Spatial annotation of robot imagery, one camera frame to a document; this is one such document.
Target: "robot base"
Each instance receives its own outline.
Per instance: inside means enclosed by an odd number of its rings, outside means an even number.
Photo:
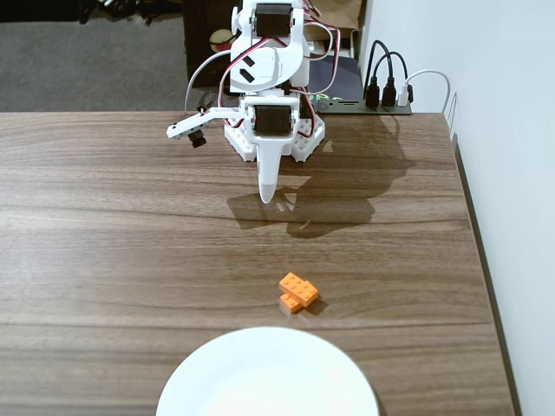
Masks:
[[[304,134],[310,133],[310,120],[301,119],[298,131]],[[243,158],[245,162],[253,162],[257,157],[257,150],[255,145],[246,139],[246,132],[243,125],[238,128],[231,128],[224,126],[225,138],[233,146],[235,151]],[[304,137],[297,134],[291,140],[289,145],[282,149],[282,156],[293,156],[296,162],[305,162],[308,157],[314,152],[316,146],[320,144],[325,136],[325,124],[320,117],[316,116],[316,126],[314,133],[310,137]]]

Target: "black cable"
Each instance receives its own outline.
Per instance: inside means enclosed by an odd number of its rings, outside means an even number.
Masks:
[[[383,60],[389,56],[395,55],[397,56],[402,63],[402,69],[405,72],[405,80],[408,78],[408,71],[407,71],[407,64],[405,63],[405,60],[403,59],[403,57],[401,56],[401,54],[399,52],[389,52],[388,54],[385,54],[384,56],[382,56],[378,62],[376,63],[375,67],[374,67],[374,74],[372,74],[372,76],[377,76],[378,74],[378,68],[380,67],[380,64],[383,62]]]
[[[389,50],[388,50],[387,46],[385,46],[383,44],[382,41],[378,41],[376,39],[374,41],[374,43],[372,43],[372,49],[370,50],[370,58],[368,59],[368,67],[366,69],[366,81],[364,82],[363,93],[362,93],[362,98],[363,99],[366,98],[366,87],[368,86],[368,81],[370,79],[370,71],[372,70],[372,60],[374,59],[374,50],[375,50],[376,45],[380,45],[382,47],[383,51],[387,54],[387,56],[388,56],[389,77],[390,78],[393,77],[393,63],[391,63],[391,56],[389,55]]]

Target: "white cable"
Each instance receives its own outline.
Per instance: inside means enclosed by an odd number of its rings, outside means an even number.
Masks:
[[[331,30],[329,30],[324,24],[321,24],[320,22],[304,22],[304,26],[317,26],[318,28],[322,28],[324,29],[326,32],[328,32],[328,36],[330,36],[330,45],[328,46],[328,50],[326,51],[325,54],[323,54],[322,56],[319,57],[310,57],[310,56],[305,56],[305,59],[308,59],[309,61],[321,61],[323,58],[325,58],[327,55],[330,54],[331,49],[333,48],[333,35],[331,34]]]
[[[408,82],[420,74],[438,74],[438,75],[441,75],[443,78],[445,78],[445,81],[447,82],[447,96],[445,97],[445,102],[443,103],[443,109],[441,110],[442,113],[445,113],[445,110],[447,108],[447,103],[449,102],[449,95],[451,95],[451,82],[449,81],[449,77],[447,75],[445,75],[441,71],[438,71],[437,69],[422,69],[410,75],[402,84],[402,90],[399,93],[399,101],[397,105],[400,107],[404,107],[407,105]]]
[[[339,30],[339,28],[336,28],[336,27],[332,27],[332,29],[336,32],[337,39],[336,39],[336,50],[335,50],[335,54],[334,54],[334,57],[333,57],[333,67],[332,67],[332,70],[331,70],[330,83],[326,86],[326,88],[321,89],[320,91],[316,91],[315,93],[312,93],[312,92],[305,93],[303,91],[299,91],[300,94],[304,94],[304,95],[321,94],[321,93],[327,91],[328,89],[330,89],[331,85],[333,84],[333,81],[336,80],[337,66],[339,65],[339,50],[341,48],[341,31]]]
[[[189,84],[187,85],[187,92],[185,94],[185,111],[187,111],[187,103],[189,102],[189,94],[191,93],[191,88],[193,88],[194,80],[197,79],[197,76],[199,76],[200,71],[202,71],[206,67],[206,65],[212,62],[214,59],[220,58],[221,56],[224,56],[224,55],[229,55],[230,53],[231,53],[230,50],[222,50],[221,52],[218,52],[217,54],[210,56],[208,59],[206,59],[204,62],[200,64],[200,66],[197,68],[196,71],[194,71],[194,74],[189,80]]]

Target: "power strip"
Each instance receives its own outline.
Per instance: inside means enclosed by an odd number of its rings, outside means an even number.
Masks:
[[[411,115],[413,112],[410,104],[406,107],[366,107],[365,101],[346,101],[346,100],[318,100],[318,112],[320,114],[374,114],[374,115]]]

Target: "black connector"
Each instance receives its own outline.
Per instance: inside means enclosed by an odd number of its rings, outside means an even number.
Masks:
[[[415,100],[415,93],[413,92],[413,86],[408,84],[407,91],[408,91],[408,102],[413,102]]]
[[[373,76],[370,78],[370,85],[366,88],[366,107],[376,108],[380,105],[380,87],[378,79]]]
[[[202,133],[202,130],[197,130],[196,132],[192,132],[188,136],[194,149],[206,144],[205,134]]]
[[[395,78],[388,77],[388,83],[383,88],[382,105],[384,107],[393,107],[397,100],[397,90],[395,89]]]

